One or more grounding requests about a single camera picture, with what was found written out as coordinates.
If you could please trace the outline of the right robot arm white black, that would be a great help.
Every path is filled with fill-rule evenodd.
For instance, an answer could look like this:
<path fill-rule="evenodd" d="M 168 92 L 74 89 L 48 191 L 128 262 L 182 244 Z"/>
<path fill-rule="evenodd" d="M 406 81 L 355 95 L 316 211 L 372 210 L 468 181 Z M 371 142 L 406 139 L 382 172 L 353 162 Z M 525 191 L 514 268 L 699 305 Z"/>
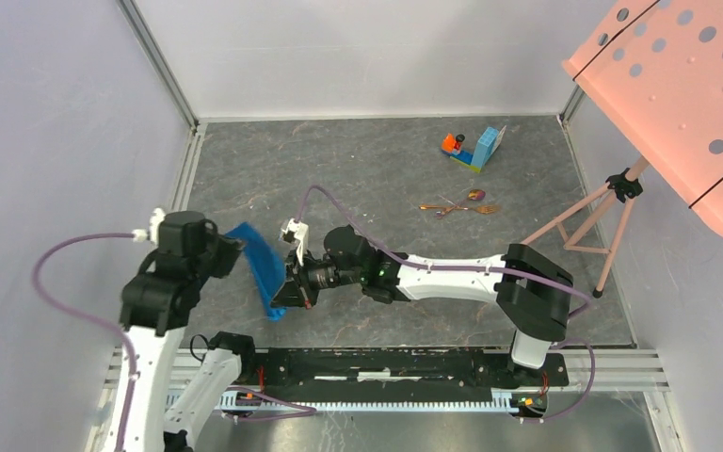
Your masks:
<path fill-rule="evenodd" d="M 566 337 L 572 276 L 524 244 L 487 257 L 432 259 L 386 251 L 346 225 L 325 236 L 325 252 L 315 257 L 307 249 L 308 225 L 294 219 L 285 223 L 281 238 L 293 249 L 270 301 L 274 308 L 312 308 L 321 291 L 346 285 L 384 304 L 421 299 L 495 304 L 516 329 L 506 372 L 519 384 L 538 378 L 551 346 Z"/>

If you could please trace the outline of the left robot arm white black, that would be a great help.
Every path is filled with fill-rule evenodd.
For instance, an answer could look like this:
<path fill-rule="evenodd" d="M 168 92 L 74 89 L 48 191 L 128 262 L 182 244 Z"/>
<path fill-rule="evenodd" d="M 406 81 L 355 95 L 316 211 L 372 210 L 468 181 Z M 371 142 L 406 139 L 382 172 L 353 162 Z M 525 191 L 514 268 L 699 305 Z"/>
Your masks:
<path fill-rule="evenodd" d="M 123 351 L 118 392 L 103 451 L 192 451 L 220 396 L 258 371 L 251 337 L 220 331 L 207 343 L 195 377 L 167 403 L 173 364 L 191 311 L 211 278 L 230 274 L 242 241 L 221 235 L 194 211 L 155 210 L 154 250 L 121 292 Z"/>

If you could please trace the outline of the blue cloth napkin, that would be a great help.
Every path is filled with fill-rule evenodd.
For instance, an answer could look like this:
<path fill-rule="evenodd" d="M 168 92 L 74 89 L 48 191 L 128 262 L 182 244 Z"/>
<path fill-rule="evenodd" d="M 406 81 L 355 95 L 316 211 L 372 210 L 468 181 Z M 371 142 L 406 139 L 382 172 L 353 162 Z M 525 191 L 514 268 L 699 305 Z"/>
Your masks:
<path fill-rule="evenodd" d="M 265 310 L 265 316 L 272 322 L 281 320 L 286 309 L 272 306 L 273 298 L 285 280 L 285 267 L 281 257 L 248 222 L 240 223 L 223 236 L 244 243 L 243 253 Z"/>

